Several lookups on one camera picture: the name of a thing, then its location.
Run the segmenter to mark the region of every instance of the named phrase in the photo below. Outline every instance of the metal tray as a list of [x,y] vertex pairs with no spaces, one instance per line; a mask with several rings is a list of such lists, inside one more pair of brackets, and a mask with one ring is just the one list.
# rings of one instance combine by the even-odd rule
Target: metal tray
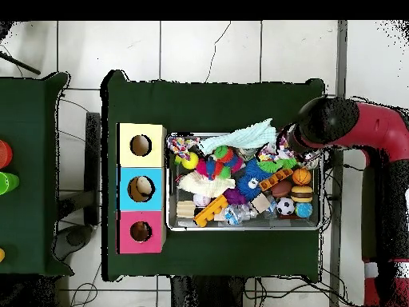
[[[191,133],[185,138],[206,139],[224,135],[223,133]],[[166,225],[172,231],[265,231],[265,230],[315,230],[322,225],[322,215],[324,210],[324,160],[320,159],[320,164],[312,171],[312,215],[308,219],[279,219],[277,216],[267,215],[265,212],[259,214],[256,218],[243,221],[240,225],[226,225],[223,221],[209,221],[206,227],[199,227],[193,219],[177,217],[177,202],[193,200],[193,194],[177,188],[175,178],[181,173],[191,172],[184,169],[181,165],[174,165],[173,155],[168,155],[168,164],[166,165]],[[233,175],[234,178],[241,176],[240,171]]]

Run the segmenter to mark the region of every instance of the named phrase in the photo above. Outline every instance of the red cup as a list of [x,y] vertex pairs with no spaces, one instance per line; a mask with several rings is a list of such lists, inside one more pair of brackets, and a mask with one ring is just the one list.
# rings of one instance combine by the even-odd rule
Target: red cup
[[13,151],[7,142],[0,140],[0,169],[10,164]]

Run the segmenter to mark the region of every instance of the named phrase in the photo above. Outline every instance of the basketball ball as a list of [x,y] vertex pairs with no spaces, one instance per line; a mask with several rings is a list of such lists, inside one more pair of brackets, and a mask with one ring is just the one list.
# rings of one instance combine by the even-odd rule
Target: basketball ball
[[307,185],[311,181],[311,173],[307,169],[296,169],[292,174],[292,180],[296,185]]

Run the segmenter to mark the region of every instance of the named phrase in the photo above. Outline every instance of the green cup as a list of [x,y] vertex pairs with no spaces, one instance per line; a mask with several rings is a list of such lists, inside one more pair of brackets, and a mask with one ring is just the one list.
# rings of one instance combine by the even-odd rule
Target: green cup
[[0,195],[17,188],[20,179],[17,175],[0,172]]

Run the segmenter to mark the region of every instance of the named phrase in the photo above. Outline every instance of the green table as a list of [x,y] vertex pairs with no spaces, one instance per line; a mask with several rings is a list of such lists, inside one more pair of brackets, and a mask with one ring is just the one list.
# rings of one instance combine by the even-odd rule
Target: green table
[[20,177],[20,186],[0,196],[0,273],[70,275],[54,259],[57,220],[56,104],[68,74],[46,80],[0,78],[0,139],[14,157],[2,172]]
[[281,127],[324,92],[324,83],[181,84],[130,82],[111,71],[101,86],[103,212],[102,276],[304,274],[318,281],[319,231],[172,232],[162,253],[115,251],[118,122],[162,124],[170,132],[232,132],[266,118]]

